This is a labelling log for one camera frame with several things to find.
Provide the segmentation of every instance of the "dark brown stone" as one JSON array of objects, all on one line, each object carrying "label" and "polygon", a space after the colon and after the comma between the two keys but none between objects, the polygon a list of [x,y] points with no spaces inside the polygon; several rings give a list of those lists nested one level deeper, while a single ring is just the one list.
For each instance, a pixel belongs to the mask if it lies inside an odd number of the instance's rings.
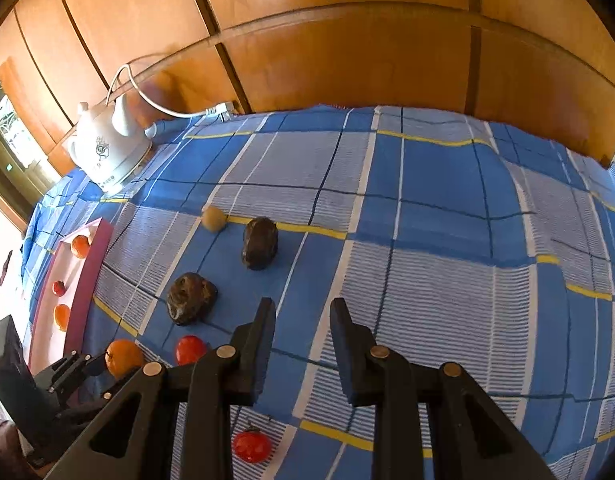
[{"label": "dark brown stone", "polygon": [[185,326],[203,320],[216,303],[218,289],[214,283],[195,272],[179,276],[167,293],[167,312],[172,321]]},{"label": "dark brown stone", "polygon": [[242,262],[248,269],[263,270],[271,264],[278,250],[276,224],[264,216],[253,219],[245,227]]}]

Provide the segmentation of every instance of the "wooden wall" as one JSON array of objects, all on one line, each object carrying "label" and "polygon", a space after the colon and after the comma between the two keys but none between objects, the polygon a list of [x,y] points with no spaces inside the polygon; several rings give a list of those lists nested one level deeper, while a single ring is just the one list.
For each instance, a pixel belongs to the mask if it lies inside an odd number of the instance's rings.
[{"label": "wooden wall", "polygon": [[130,60],[181,111],[445,108],[615,151],[615,44],[586,0],[20,0],[0,28],[2,85],[62,173],[76,105]]}]

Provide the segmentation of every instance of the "screw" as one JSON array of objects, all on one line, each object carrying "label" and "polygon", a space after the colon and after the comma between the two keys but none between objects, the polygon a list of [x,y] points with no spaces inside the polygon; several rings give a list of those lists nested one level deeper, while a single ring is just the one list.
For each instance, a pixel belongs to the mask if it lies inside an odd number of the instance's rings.
[{"label": "screw", "polygon": [[460,365],[456,363],[445,363],[443,365],[443,373],[447,377],[458,377],[462,372]]},{"label": "screw", "polygon": [[369,353],[377,359],[385,359],[389,355],[389,348],[387,346],[374,345],[369,349]]},{"label": "screw", "polygon": [[156,361],[153,361],[151,363],[146,364],[143,367],[143,374],[145,374],[148,377],[154,377],[155,375],[158,375],[159,373],[161,373],[162,370],[162,365],[160,363],[157,363]]},{"label": "screw", "polygon": [[231,345],[223,345],[216,349],[216,355],[221,359],[229,359],[236,354],[236,348]]}]

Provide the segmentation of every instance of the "small yellow ball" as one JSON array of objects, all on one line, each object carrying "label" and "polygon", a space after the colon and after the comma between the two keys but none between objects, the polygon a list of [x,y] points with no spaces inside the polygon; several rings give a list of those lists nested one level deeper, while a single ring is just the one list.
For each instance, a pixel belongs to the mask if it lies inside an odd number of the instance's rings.
[{"label": "small yellow ball", "polygon": [[225,224],[227,224],[227,215],[218,207],[211,205],[208,206],[203,212],[200,222],[208,231],[218,233],[220,230],[225,228]]}]

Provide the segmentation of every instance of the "plaid tablecloth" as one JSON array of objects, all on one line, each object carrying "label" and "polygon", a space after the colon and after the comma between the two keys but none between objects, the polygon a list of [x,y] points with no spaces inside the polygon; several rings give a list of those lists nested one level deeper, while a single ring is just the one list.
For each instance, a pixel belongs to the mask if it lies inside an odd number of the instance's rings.
[{"label": "plaid tablecloth", "polygon": [[[336,296],[409,360],[463,364],[558,478],[594,477],[615,444],[615,168],[512,126],[417,108],[319,106],[159,131],[123,193],[102,200],[75,171],[38,204],[22,270],[32,316],[58,238],[104,217],[114,234],[85,351],[131,338],[172,364],[181,336],[225,344],[261,297],[276,303],[265,390],[232,412],[234,431],[251,421],[274,453],[235,459],[236,478],[369,478],[373,410],[341,392]],[[218,235],[200,225],[209,203],[230,215]],[[280,230],[262,272],[240,258],[256,216]],[[164,298],[187,271],[219,298],[207,322],[181,328]]]}]

